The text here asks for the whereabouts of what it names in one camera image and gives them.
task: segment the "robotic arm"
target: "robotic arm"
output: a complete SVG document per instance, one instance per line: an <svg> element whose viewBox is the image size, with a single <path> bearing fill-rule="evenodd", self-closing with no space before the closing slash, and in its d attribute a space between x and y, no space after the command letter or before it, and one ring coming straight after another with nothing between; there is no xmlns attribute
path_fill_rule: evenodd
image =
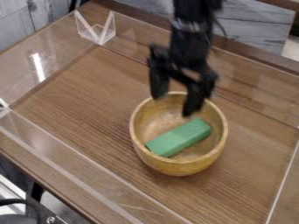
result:
<svg viewBox="0 0 299 224"><path fill-rule="evenodd" d="M170 47L150 45L149 81L154 99L168 92L169 79L186 86L188 96L182 105L182 116L201 109L204 99L210 97L217 74L206 63L210 49L213 13L221 9L222 0L173 0ZM182 69L198 74L192 79Z"/></svg>

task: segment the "bowl rim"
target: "bowl rim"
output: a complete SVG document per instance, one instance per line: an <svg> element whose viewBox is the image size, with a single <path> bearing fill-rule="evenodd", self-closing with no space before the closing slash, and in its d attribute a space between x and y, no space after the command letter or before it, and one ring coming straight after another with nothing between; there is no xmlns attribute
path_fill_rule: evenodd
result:
<svg viewBox="0 0 299 224"><path fill-rule="evenodd" d="M180 91L173 91L169 92L168 95L186 95L185 92L180 92ZM134 142L136 146L138 147L138 149L146 154L146 156L165 162L169 164L192 164L194 162L200 162L201 160L205 160L206 158L210 158L213 155L217 154L217 152L221 150L221 145L224 145L226 137L228 137L228 122L226 122L226 118L222 115L220 109L217 108L217 106L213 104L213 102L210 102L209 100L205 100L205 103L208 103L213 109L216 110L217 114L218 114L218 118L221 121L221 125L222 125L222 135L220 137L218 143L214 146L214 148L209 151L209 153L204 154L200 157L196 157L194 159L189 159L186 161L180 161L172 158L166 158L166 157L160 157L156 154L153 154L146 148L145 146L141 144L141 142L138 141L137 137L136 137L136 131L134 131L134 120L136 120L136 114L140 110L140 108L152 100L153 98L149 97L145 100L142 100L142 102L137 105L137 107L134 108L133 114L130 115L130 119L129 119L129 134L130 134L130 138L131 141Z"/></svg>

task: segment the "wooden bowl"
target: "wooden bowl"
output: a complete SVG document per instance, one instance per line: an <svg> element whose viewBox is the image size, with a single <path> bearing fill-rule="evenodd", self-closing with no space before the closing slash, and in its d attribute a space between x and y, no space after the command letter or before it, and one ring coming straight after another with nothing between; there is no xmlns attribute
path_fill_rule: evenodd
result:
<svg viewBox="0 0 299 224"><path fill-rule="evenodd" d="M210 101L205 101L200 112L182 118L185 93L170 92L161 100L144 100L136 107L129 122L129 132L137 156L156 171L170 176L188 176L204 170L220 156L228 136L224 115ZM145 143L164 132L185 123L193 117L202 119L212 127L208 138L182 150L173 157L154 155Z"/></svg>

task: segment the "wooden table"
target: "wooden table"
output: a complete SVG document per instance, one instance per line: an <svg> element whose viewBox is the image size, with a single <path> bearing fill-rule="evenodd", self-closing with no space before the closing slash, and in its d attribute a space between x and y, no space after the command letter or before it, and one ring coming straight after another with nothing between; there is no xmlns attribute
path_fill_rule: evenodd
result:
<svg viewBox="0 0 299 224"><path fill-rule="evenodd" d="M103 46L79 38L67 15L1 55L0 97L13 111L0 120L0 153L94 223L296 223L297 64L214 38L212 101L228 119L226 145L209 169L166 177L137 158L127 133L149 96L146 45L166 44L169 35L131 18L166 23L110 1L78 10L102 24L109 9L127 17L115 14ZM42 74L53 74L38 87L35 53Z"/></svg>

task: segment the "green sponge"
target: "green sponge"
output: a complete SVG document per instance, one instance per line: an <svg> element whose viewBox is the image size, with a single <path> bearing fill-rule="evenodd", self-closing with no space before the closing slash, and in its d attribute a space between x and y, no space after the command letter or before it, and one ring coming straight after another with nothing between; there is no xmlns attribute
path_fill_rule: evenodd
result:
<svg viewBox="0 0 299 224"><path fill-rule="evenodd" d="M161 134L145 144L156 155L168 158L210 134L210 126L198 118Z"/></svg>

